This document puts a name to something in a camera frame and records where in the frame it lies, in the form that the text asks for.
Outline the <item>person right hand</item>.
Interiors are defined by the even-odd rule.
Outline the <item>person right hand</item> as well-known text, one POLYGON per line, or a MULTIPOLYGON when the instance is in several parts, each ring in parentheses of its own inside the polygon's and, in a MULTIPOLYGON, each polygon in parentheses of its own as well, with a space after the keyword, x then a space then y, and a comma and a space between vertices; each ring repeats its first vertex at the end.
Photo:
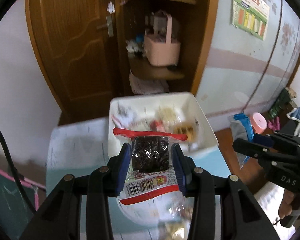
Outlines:
POLYGON ((279 218, 282 226, 291 227, 299 223, 300 229, 300 195, 288 190, 283 193, 283 198, 279 206, 279 218))

